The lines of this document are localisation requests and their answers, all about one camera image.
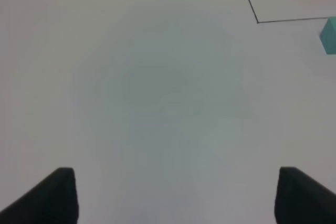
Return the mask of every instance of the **cube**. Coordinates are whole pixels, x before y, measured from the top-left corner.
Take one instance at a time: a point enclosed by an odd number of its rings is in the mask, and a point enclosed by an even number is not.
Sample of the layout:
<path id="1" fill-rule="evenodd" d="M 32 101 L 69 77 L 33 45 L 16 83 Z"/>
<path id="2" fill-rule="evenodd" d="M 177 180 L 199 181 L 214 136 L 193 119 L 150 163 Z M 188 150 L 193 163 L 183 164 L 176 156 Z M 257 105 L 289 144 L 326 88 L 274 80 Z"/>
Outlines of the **cube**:
<path id="1" fill-rule="evenodd" d="M 336 17 L 328 18 L 320 34 L 323 47 L 329 55 L 336 55 Z"/>

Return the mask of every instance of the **teal cube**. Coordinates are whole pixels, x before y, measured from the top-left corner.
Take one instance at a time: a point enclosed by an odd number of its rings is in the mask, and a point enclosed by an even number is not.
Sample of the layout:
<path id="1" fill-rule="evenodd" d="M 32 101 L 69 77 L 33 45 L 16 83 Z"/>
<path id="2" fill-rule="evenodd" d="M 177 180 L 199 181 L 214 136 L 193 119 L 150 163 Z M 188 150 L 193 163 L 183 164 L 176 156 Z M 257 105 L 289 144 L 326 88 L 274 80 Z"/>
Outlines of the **teal cube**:
<path id="1" fill-rule="evenodd" d="M 320 34 L 323 47 L 329 55 L 336 55 L 336 17 L 328 18 Z"/>

